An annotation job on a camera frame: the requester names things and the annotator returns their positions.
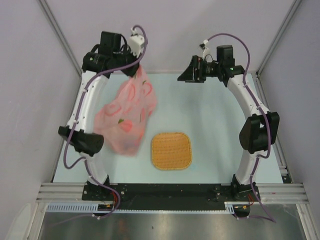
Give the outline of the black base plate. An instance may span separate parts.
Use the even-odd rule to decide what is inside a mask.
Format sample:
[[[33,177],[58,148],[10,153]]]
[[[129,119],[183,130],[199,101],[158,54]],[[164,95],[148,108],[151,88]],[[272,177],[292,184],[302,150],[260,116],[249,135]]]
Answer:
[[[120,195],[120,210],[217,211],[225,202],[247,202],[251,186],[199,183],[118,183],[110,186]]]

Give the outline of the woven bamboo tray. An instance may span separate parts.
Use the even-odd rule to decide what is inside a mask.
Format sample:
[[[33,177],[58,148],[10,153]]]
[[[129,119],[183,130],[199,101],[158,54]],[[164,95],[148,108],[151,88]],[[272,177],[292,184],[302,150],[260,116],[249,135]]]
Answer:
[[[183,132],[164,132],[151,141],[151,161],[162,171],[187,169],[193,160],[190,138]]]

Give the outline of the aluminium frame rail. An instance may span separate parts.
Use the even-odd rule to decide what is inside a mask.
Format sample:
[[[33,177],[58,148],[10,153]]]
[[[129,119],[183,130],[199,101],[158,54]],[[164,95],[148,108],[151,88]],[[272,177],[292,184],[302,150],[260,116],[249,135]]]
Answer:
[[[42,183],[36,201],[80,203],[84,186],[84,183]],[[264,204],[309,203],[301,183],[259,183],[257,187]]]

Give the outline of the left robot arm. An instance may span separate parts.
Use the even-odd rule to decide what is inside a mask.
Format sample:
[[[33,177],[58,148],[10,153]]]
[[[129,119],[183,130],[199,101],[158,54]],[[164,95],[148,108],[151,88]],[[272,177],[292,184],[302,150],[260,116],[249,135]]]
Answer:
[[[104,165],[97,154],[104,145],[102,135],[94,133],[96,104],[112,73],[121,71],[132,77],[144,56],[146,35],[139,34],[137,27],[131,29],[129,38],[120,33],[103,31],[100,42],[85,54],[76,102],[66,126],[58,128],[65,140],[63,165],[70,170],[83,161],[87,180],[95,185],[93,194],[100,200],[110,196],[111,188],[104,184],[108,179]]]

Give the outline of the pink plastic bag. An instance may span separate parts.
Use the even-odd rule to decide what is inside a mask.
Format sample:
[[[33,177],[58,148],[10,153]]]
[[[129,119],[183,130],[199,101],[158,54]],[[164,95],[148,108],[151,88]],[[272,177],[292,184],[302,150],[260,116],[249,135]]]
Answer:
[[[95,115],[93,132],[115,153],[135,156],[145,135],[148,118],[157,106],[156,92],[140,66],[122,83],[113,101]]]

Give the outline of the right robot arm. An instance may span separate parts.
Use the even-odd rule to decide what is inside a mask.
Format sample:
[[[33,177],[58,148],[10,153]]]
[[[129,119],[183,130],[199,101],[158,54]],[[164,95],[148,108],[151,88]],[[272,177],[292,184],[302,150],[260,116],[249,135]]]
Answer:
[[[280,123],[277,112],[271,112],[253,92],[247,73],[235,64],[232,45],[216,48],[216,59],[207,61],[210,54],[206,43],[200,44],[202,56],[194,55],[187,69],[178,77],[186,83],[204,83],[208,77],[218,78],[233,94],[245,116],[239,133],[243,149],[239,167],[229,186],[220,186],[216,195],[230,196],[235,201],[249,201],[258,193],[255,175],[260,159],[267,159],[275,143]]]

